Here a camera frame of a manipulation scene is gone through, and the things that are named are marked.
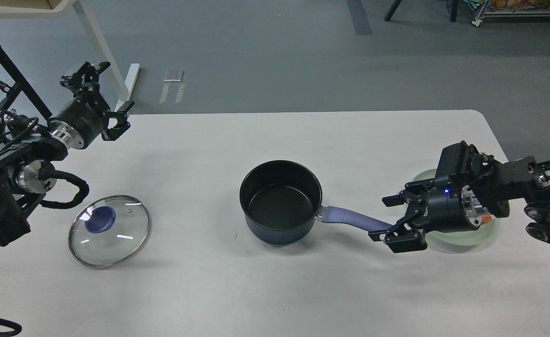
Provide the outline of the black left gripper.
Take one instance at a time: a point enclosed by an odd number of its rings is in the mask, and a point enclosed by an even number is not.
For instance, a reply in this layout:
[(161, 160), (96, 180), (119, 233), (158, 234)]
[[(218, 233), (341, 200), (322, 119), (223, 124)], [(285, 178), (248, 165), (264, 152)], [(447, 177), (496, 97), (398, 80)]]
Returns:
[(78, 70), (59, 80), (73, 98), (49, 119), (48, 126), (75, 132), (71, 145), (75, 149), (86, 149), (100, 134), (104, 141), (116, 141), (131, 127), (128, 117), (134, 101), (124, 102), (117, 111), (109, 111), (110, 106), (101, 95), (99, 77), (110, 66), (108, 61), (84, 62)]

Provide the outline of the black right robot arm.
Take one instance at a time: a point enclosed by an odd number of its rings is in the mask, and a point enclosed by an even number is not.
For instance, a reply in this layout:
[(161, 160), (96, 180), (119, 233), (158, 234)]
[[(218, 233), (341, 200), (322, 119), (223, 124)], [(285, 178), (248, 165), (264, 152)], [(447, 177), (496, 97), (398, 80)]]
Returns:
[(382, 199), (388, 207), (406, 204), (405, 215), (368, 235), (394, 253), (422, 251), (428, 233), (475, 232), (487, 215), (508, 217), (509, 201), (516, 199), (527, 203), (527, 234), (550, 244), (550, 161), (536, 163), (529, 156), (501, 163), (474, 150), (444, 149), (434, 179), (408, 182), (399, 194)]

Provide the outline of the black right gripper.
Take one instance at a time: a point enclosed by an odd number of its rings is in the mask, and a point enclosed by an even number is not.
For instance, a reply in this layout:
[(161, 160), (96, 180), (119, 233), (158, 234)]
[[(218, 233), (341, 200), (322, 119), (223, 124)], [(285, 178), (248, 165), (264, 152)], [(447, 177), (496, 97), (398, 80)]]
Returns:
[(399, 193), (382, 198), (386, 207), (403, 204), (425, 206), (411, 227), (412, 218), (401, 218), (394, 224), (378, 225), (367, 231), (374, 242), (382, 242), (394, 253), (424, 251), (425, 235), (420, 232), (457, 233), (478, 230), (486, 216), (486, 207), (469, 186), (461, 190), (434, 188), (434, 181), (412, 181)]

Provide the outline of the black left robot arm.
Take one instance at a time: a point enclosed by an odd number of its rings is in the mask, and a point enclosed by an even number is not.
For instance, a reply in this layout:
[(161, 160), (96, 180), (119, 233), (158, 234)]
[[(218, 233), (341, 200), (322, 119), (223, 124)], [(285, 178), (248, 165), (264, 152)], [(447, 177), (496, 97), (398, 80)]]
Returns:
[(54, 161), (64, 160), (71, 149), (86, 149), (97, 137), (115, 141), (130, 128), (128, 113), (134, 105), (126, 101), (116, 111), (101, 94), (99, 77), (110, 62), (85, 62), (59, 83), (72, 99), (42, 125), (37, 117), (18, 115), (10, 99), (26, 89), (16, 81), (0, 81), (7, 96), (0, 104), (0, 247), (29, 233), (28, 217), (38, 207), (71, 209), (89, 194), (86, 181), (59, 171)]

